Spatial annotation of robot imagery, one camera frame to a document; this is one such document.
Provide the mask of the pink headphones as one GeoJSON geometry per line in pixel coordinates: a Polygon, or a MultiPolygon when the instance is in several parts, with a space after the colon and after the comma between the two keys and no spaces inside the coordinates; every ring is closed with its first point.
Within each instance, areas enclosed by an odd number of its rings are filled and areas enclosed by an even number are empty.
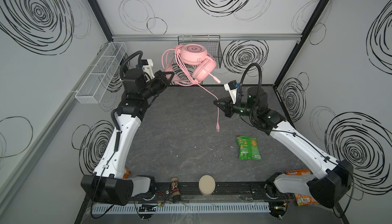
{"type": "Polygon", "coordinates": [[[176,64],[186,76],[186,80],[174,75],[172,82],[180,86],[201,85],[201,82],[211,76],[218,84],[221,81],[212,74],[216,61],[205,47],[198,44],[178,45],[165,51],[161,58],[162,67],[166,72],[172,72],[176,64]]]}

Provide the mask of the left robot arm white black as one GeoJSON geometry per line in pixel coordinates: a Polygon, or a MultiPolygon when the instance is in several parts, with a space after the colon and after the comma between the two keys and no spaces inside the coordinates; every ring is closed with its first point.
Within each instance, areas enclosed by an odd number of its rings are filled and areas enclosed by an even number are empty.
{"type": "Polygon", "coordinates": [[[143,52],[137,51],[120,65],[119,76],[124,92],[121,102],[110,113],[113,134],[93,173],[84,176],[81,181],[81,187],[92,204],[125,206],[138,196],[155,197],[155,178],[136,176],[125,179],[125,164],[134,136],[151,106],[148,100],[155,100],[169,86],[175,74],[159,70],[147,81],[148,74],[143,66],[148,61],[142,57],[143,52]]]}

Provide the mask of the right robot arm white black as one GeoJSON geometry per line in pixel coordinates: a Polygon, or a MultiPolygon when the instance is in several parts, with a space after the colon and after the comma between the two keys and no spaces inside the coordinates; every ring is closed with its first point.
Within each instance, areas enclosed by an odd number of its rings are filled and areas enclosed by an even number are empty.
{"type": "Polygon", "coordinates": [[[299,133],[279,112],[267,104],[267,94],[263,91],[262,70],[257,63],[247,67],[258,71],[258,84],[243,97],[243,81],[230,81],[224,85],[229,96],[216,99],[216,105],[226,117],[234,114],[245,115],[251,125],[271,136],[294,153],[311,171],[309,175],[296,176],[275,173],[265,182],[266,195],[278,199],[285,194],[301,194],[313,197],[322,206],[332,209],[337,218],[343,218],[347,208],[338,211],[336,206],[346,193],[354,193],[354,167],[348,160],[337,158],[322,151],[299,133]]]}

